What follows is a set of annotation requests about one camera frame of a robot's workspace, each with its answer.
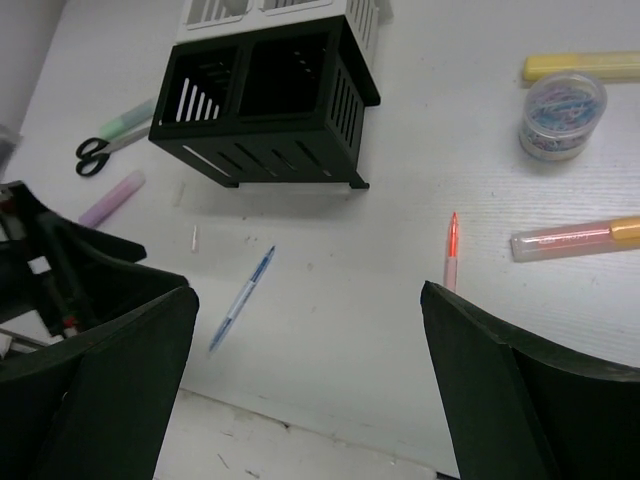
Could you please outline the orange capped clear marker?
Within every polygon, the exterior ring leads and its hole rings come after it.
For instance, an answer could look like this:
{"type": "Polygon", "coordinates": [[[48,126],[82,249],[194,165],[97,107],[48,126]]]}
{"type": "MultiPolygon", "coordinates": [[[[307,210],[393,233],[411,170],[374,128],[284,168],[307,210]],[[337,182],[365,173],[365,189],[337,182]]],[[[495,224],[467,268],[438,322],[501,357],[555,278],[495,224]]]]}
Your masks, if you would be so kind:
{"type": "Polygon", "coordinates": [[[534,262],[639,248],[639,217],[624,217],[514,234],[516,262],[534,262]]]}

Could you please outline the orange red pen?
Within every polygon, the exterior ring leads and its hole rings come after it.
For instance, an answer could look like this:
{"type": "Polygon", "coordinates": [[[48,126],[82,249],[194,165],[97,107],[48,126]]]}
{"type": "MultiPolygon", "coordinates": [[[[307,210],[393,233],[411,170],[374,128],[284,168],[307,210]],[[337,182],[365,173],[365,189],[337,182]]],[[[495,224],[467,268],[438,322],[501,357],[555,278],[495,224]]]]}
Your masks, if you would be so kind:
{"type": "Polygon", "coordinates": [[[458,215],[454,212],[451,216],[447,243],[446,256],[443,274],[443,285],[452,292],[457,289],[457,273],[458,273],[458,246],[459,246],[459,220],[458,215]]]}

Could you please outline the pink highlighter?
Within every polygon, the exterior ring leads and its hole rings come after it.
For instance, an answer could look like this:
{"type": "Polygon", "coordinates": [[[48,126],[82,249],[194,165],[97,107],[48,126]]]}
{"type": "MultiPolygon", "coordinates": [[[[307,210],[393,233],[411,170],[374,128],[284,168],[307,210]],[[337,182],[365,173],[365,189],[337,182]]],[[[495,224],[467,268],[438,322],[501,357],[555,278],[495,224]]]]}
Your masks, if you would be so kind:
{"type": "Polygon", "coordinates": [[[142,171],[132,172],[83,213],[78,223],[89,228],[97,227],[135,194],[145,181],[146,177],[142,171]]]}

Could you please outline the black slotted organizer box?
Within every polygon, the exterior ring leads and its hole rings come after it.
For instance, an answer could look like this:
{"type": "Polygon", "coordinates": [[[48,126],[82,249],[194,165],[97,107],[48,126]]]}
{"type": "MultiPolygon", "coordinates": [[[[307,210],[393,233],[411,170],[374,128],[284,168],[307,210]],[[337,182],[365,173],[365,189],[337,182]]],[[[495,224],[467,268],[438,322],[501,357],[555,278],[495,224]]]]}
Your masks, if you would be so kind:
{"type": "Polygon", "coordinates": [[[149,140],[225,188],[346,183],[380,93],[347,19],[328,17],[172,48],[149,140]]]}

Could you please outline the yellow highlighter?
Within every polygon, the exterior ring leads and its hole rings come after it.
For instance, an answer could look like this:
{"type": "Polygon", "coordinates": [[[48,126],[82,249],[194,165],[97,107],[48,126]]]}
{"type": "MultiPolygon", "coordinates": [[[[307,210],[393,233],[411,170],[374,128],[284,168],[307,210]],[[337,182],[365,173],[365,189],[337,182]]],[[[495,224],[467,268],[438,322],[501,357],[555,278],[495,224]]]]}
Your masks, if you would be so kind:
{"type": "Polygon", "coordinates": [[[639,52],[590,52],[532,55],[525,59],[522,78],[535,82],[559,73],[577,71],[606,81],[639,79],[639,52]]]}

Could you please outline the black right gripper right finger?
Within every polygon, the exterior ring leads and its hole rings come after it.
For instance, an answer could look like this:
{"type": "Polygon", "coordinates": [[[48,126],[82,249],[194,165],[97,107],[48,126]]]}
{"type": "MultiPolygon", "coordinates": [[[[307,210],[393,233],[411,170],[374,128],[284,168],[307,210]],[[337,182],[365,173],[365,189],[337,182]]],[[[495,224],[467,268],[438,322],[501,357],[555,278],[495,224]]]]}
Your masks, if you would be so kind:
{"type": "Polygon", "coordinates": [[[425,336],[463,479],[636,479],[639,371],[425,283],[425,336]]]}

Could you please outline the clear jar of paperclips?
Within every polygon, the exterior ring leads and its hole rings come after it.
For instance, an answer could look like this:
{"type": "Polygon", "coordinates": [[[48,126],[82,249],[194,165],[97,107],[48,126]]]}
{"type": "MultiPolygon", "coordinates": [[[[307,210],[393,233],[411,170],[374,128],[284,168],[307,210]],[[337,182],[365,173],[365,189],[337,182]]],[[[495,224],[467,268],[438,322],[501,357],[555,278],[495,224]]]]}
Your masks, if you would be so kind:
{"type": "Polygon", "coordinates": [[[526,95],[518,137],[525,152],[567,161],[586,148],[607,107],[604,84],[576,71],[547,75],[526,95]]]}

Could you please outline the green highlighter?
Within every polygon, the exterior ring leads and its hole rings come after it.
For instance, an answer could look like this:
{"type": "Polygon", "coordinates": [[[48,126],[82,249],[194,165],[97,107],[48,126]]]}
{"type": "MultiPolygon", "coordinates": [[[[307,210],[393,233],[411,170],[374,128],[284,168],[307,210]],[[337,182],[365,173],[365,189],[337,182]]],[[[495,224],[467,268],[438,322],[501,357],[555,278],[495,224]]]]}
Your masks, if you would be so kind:
{"type": "Polygon", "coordinates": [[[98,137],[112,141],[151,119],[154,115],[157,99],[150,98],[99,128],[98,137]]]}

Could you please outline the black handled scissors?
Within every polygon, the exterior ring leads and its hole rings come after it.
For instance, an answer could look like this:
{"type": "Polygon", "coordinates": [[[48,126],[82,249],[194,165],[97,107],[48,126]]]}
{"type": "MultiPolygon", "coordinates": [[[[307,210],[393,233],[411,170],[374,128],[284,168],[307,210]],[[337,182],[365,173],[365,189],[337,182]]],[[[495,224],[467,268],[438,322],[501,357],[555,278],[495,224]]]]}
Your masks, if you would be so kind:
{"type": "Polygon", "coordinates": [[[92,137],[82,142],[76,149],[78,159],[75,171],[80,177],[92,177],[107,164],[111,155],[127,146],[148,137],[150,127],[140,128],[112,141],[92,137]]]}

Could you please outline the white slotted organizer box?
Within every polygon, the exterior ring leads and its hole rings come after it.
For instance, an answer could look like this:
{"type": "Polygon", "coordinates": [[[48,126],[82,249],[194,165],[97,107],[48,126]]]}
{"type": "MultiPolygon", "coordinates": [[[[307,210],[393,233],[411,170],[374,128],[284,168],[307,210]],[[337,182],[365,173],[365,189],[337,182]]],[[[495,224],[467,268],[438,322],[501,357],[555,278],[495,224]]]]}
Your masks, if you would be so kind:
{"type": "Polygon", "coordinates": [[[374,64],[379,27],[394,18],[390,0],[190,0],[184,3],[176,42],[187,43],[341,16],[367,66],[374,64]]]}

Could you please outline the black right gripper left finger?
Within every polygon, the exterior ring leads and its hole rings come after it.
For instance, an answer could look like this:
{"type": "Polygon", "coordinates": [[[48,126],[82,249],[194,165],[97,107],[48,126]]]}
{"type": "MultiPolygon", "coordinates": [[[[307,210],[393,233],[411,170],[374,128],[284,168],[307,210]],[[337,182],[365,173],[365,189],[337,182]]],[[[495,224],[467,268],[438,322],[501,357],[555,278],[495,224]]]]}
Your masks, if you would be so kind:
{"type": "Polygon", "coordinates": [[[178,288],[2,362],[2,478],[152,478],[198,309],[178,288]]]}

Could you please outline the small clear pen cap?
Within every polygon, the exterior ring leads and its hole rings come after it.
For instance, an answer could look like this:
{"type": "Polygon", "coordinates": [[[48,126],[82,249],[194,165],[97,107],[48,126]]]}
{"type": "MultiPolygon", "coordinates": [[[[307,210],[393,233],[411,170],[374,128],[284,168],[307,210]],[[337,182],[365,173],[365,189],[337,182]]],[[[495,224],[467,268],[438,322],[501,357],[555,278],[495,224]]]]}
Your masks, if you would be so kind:
{"type": "Polygon", "coordinates": [[[198,253],[199,250],[199,226],[194,225],[191,239],[191,252],[198,253]]]}

